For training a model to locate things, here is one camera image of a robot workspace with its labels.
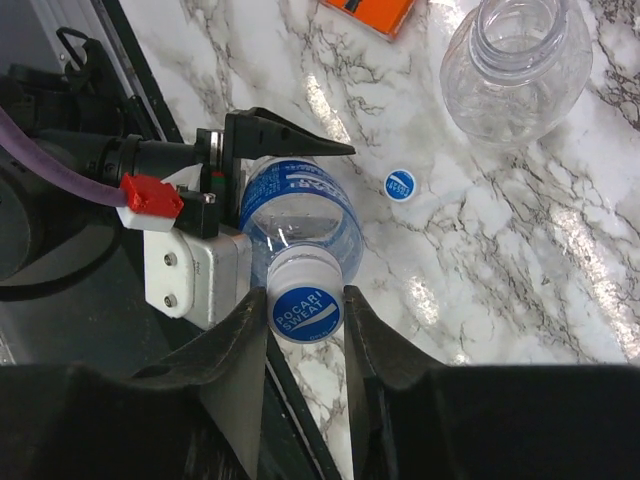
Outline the blue label plastic bottle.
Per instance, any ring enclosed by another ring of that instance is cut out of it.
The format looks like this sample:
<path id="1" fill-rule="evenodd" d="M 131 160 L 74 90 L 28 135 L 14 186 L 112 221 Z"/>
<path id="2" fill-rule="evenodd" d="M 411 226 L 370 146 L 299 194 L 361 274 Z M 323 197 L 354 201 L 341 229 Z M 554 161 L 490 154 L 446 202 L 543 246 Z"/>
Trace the blue label plastic bottle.
<path id="1" fill-rule="evenodd" d="M 259 160 L 242 196 L 239 227 L 252 242 L 253 286 L 264 286 L 273 258 L 298 243 L 331 253 L 346 283 L 361 264 L 364 240 L 355 209 L 334 177 L 311 159 Z"/>

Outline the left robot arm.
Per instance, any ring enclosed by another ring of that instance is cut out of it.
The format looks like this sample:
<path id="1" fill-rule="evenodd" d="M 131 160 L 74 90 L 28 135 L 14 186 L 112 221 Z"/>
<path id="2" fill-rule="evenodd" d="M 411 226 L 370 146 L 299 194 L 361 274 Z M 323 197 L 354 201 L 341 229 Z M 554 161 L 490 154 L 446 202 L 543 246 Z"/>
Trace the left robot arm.
<path id="1" fill-rule="evenodd" d="M 1 111 L 67 172 L 89 181 L 76 195 L 34 173 L 10 153 L 1 155 L 1 297 L 34 300 L 67 290 L 91 275 L 90 263 L 65 276 L 13 286 L 9 280 L 91 222 L 113 221 L 102 194 L 124 177 L 165 178 L 198 166 L 196 188 L 215 195 L 206 205 L 185 195 L 179 228 L 203 239 L 239 222 L 240 163 L 264 156 L 343 156 L 351 145 L 319 137 L 260 107 L 227 114 L 222 130 L 199 130 L 194 144 L 150 135 L 150 118 L 137 97 L 115 95 L 117 80 L 101 68 L 63 75 L 13 65 L 1 78 Z"/>

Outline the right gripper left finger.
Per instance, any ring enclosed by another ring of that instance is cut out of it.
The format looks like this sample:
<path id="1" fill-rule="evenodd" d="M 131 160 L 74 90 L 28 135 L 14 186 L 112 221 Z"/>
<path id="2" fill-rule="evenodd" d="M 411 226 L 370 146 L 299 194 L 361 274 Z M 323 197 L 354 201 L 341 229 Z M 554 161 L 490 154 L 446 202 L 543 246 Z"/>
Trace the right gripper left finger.
<path id="1" fill-rule="evenodd" d="M 218 325 L 130 378 L 82 364 L 1 370 L 5 479 L 253 479 L 268 328 L 251 290 Z"/>

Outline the blue white bottle cap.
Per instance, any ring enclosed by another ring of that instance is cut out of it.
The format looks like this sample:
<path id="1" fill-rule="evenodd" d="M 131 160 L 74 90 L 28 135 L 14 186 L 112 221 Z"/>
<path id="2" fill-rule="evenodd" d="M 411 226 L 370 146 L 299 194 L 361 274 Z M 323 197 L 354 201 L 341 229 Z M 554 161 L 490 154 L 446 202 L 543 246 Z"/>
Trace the blue white bottle cap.
<path id="1" fill-rule="evenodd" d="M 332 254 L 313 245 L 294 245 L 269 265 L 267 317 L 274 333 L 299 344 L 332 336 L 344 316 L 344 281 Z"/>

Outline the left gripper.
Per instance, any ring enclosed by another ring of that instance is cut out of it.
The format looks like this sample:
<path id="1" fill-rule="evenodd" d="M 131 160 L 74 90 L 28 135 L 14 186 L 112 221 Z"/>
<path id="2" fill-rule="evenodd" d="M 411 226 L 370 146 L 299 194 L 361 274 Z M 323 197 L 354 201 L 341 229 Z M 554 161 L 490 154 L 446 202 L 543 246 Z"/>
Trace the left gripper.
<path id="1" fill-rule="evenodd" d="M 202 165 L 199 190 L 214 194 L 219 223 L 241 230 L 244 175 L 240 159 L 354 155 L 353 146 L 322 138 L 261 107 L 227 113 L 221 129 L 196 130 L 195 160 Z"/>

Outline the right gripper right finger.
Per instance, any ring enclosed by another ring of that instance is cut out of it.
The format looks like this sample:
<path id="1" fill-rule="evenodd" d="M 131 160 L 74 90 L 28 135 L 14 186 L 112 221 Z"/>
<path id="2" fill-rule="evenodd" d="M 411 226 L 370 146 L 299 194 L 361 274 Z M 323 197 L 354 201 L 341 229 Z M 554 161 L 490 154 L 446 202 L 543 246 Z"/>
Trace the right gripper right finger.
<path id="1" fill-rule="evenodd" d="M 635 479 L 639 371 L 447 366 L 344 290 L 358 479 Z"/>

